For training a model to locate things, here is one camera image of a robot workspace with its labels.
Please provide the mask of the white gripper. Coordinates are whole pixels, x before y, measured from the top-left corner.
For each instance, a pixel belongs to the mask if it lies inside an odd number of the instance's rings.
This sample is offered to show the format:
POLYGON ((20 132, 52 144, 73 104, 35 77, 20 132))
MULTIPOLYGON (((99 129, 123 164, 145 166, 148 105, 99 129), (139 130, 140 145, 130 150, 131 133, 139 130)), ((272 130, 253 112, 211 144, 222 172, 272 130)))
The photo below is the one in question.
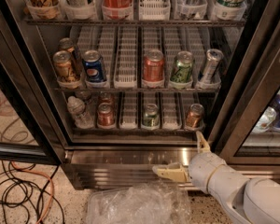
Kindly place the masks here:
POLYGON ((178 162, 154 165, 152 167, 153 173, 158 177, 177 183, 188 182, 190 177, 193 185, 206 185, 216 168, 220 165, 225 165, 226 162, 218 155, 210 152, 210 146, 202 132, 197 131, 196 137, 199 154, 195 155, 189 162, 189 175, 186 169, 178 162))

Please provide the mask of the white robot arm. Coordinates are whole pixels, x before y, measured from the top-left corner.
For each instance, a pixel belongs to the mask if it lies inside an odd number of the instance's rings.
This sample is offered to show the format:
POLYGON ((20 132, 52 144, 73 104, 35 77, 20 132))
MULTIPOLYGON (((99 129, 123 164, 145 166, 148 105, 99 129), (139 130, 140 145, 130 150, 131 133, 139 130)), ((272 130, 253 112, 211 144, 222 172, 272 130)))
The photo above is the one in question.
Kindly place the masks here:
POLYGON ((234 224, 280 224, 280 185, 268 178, 247 178, 210 150, 196 132, 198 153, 180 163, 155 165, 154 174, 177 183, 191 182, 213 196, 234 224))

